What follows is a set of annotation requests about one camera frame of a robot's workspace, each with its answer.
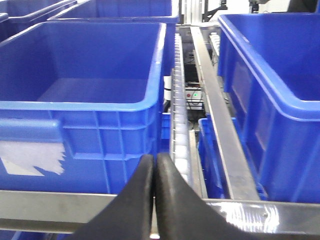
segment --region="metal rail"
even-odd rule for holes
[[[71,233],[90,221],[114,197],[111,194],[0,191],[0,229]],[[227,222],[247,232],[320,235],[320,204],[204,201]]]
[[[256,184],[222,96],[217,70],[212,65],[201,30],[196,26],[190,27],[190,30],[199,82],[212,118],[229,196],[236,200],[259,200]]]
[[[204,201],[228,223],[246,232],[320,235],[320,204],[221,199]]]

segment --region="white wall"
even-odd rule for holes
[[[259,13],[286,12],[290,0],[270,0],[266,4],[260,4]]]

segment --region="blue plastic bin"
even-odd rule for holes
[[[207,118],[199,119],[198,152],[203,168],[204,182],[208,197],[211,199],[225,199],[226,194],[223,184],[223,168],[219,164],[218,145],[216,136],[209,126]]]
[[[45,22],[1,42],[0,189],[120,192],[159,150],[165,34]]]
[[[163,113],[162,114],[162,124],[161,124],[161,146],[160,151],[161,153],[169,153],[170,150],[170,113]]]
[[[8,14],[0,13],[0,42],[8,38],[7,22]]]
[[[87,0],[52,16],[48,21],[123,21],[166,24],[164,74],[175,65],[175,33],[179,22],[176,0]]]
[[[270,200],[320,203],[320,15],[224,15],[218,73]]]
[[[45,22],[49,17],[73,6],[76,0],[1,0],[0,13],[7,13],[9,37]]]
[[[0,240],[45,240],[46,233],[0,230]]]

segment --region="white label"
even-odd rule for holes
[[[35,167],[61,175],[62,143],[0,141],[0,158],[8,174],[44,176]]]

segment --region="metal bar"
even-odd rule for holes
[[[90,221],[115,196],[0,190],[0,229],[71,233]]]
[[[204,22],[206,22],[206,19],[208,17],[208,5],[209,5],[209,0],[204,0],[204,14],[202,17],[202,20],[204,20]]]
[[[190,142],[190,160],[192,166],[193,190],[200,198],[208,198],[207,188],[205,184],[204,174],[200,162],[200,157],[197,149],[197,140],[194,130],[189,131]]]
[[[221,199],[204,201],[227,222],[246,232],[320,235],[320,204]]]
[[[0,191],[0,229],[72,233],[101,212],[111,194]],[[252,233],[320,235],[320,204],[204,199]]]
[[[180,22],[179,24],[183,24],[184,23],[184,19],[183,19],[183,15],[182,15],[182,0],[179,0],[179,18],[180,18]]]
[[[200,28],[192,26],[190,29],[199,82],[212,118],[229,196],[231,199],[259,200],[256,184],[218,84],[217,65],[212,66]]]

